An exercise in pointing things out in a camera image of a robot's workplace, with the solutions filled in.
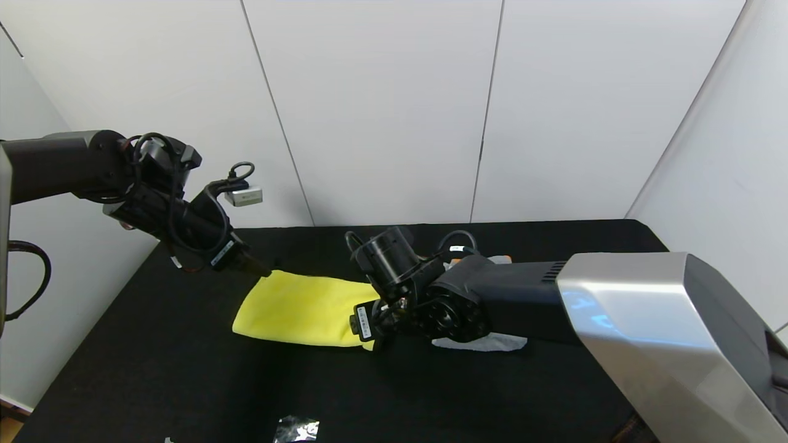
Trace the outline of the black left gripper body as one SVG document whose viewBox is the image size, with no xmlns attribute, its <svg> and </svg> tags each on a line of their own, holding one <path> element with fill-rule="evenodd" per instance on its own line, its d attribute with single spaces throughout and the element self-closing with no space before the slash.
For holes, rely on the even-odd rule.
<svg viewBox="0 0 788 443">
<path fill-rule="evenodd" d="M 191 252 L 200 264 L 188 267 L 175 250 Z M 209 267 L 229 268 L 248 246 L 234 232 L 225 208 L 211 193 L 200 193 L 192 202 L 175 199 L 171 204 L 171 261 L 183 272 L 199 272 Z"/>
</svg>

